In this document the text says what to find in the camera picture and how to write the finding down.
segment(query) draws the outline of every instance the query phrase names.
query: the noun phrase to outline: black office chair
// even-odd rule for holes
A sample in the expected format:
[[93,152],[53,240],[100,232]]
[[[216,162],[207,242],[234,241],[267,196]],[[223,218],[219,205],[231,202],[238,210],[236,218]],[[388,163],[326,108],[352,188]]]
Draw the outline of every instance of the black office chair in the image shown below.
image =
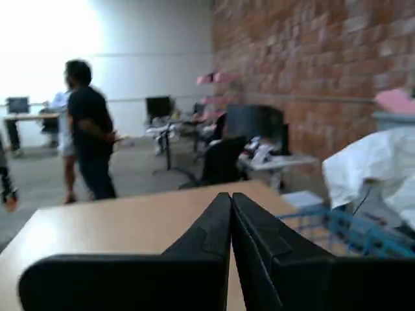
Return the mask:
[[202,177],[188,176],[190,182],[185,183],[179,189],[203,187],[231,183],[246,179],[245,175],[237,168],[239,155],[246,145],[245,137],[225,139],[211,146],[205,154],[205,162]]
[[[56,113],[56,110],[45,108],[39,111],[39,114]],[[56,148],[58,146],[59,122],[58,119],[44,119],[41,122],[40,132],[50,136],[49,146]]]
[[[205,146],[208,147],[212,141],[221,140],[223,136],[223,130],[225,128],[225,124],[226,124],[226,113],[221,115],[216,120],[216,127],[213,133],[211,133],[210,135],[200,135],[200,133],[196,133],[195,145],[198,145],[199,141],[202,141],[205,143]],[[204,156],[205,156],[205,152],[198,153],[195,158],[195,162],[197,162],[197,160],[199,160],[200,158]]]

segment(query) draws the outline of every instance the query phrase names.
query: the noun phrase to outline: wall trim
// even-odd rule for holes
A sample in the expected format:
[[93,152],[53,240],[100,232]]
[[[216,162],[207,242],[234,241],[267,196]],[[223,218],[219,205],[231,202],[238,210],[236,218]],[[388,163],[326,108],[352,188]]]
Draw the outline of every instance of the wall trim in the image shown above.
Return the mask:
[[260,93],[236,93],[236,95],[243,96],[246,99],[249,97],[259,98],[278,98],[285,100],[308,100],[311,102],[342,102],[352,104],[374,104],[375,101],[371,98],[364,97],[332,97],[332,96],[307,96],[307,95],[274,95],[274,94],[260,94]]
[[[211,95],[171,95],[172,98],[203,98]],[[141,102],[145,100],[146,97],[132,97],[132,98],[119,98],[119,99],[107,99],[107,102]],[[41,102],[30,103],[30,106],[42,106]],[[6,104],[0,104],[0,107],[7,107]]]

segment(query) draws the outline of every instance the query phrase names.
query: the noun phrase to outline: light wood desk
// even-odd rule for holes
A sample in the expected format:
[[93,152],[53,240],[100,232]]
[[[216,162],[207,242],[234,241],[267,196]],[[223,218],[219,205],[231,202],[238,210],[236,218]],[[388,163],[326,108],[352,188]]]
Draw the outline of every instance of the light wood desk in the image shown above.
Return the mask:
[[[245,193],[272,214],[294,210],[260,181],[39,209],[0,254],[0,310],[21,310],[19,276],[25,268],[50,255],[162,253],[219,192]],[[233,255],[228,310],[245,310]]]
[[41,113],[38,115],[35,114],[26,114],[19,113],[15,115],[6,115],[4,121],[33,121],[33,120],[45,120],[45,119],[57,119],[59,118],[59,113]]

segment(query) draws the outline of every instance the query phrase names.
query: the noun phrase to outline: black hair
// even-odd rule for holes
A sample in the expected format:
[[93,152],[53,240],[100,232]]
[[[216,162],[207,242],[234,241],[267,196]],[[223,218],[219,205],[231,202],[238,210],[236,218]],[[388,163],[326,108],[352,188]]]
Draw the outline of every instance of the black hair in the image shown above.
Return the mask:
[[66,73],[82,86],[88,86],[91,83],[91,68],[83,60],[70,60],[66,62]]

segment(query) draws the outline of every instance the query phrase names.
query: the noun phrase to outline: black plastic object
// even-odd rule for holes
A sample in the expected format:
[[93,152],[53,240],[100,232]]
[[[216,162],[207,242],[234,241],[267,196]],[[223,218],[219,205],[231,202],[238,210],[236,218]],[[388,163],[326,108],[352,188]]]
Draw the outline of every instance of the black plastic object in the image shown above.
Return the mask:
[[252,138],[261,136],[272,143],[283,140],[283,113],[270,106],[228,104],[226,106],[226,134]]
[[225,310],[231,200],[219,194],[162,255],[66,255],[31,266],[25,311]]
[[248,311],[411,304],[406,281],[415,276],[414,260],[335,257],[245,195],[234,194],[233,206],[232,245]]
[[173,111],[173,104],[170,97],[150,97],[145,100],[150,123],[154,118],[170,116]]
[[29,98],[28,97],[8,97],[6,99],[8,113],[29,113]]

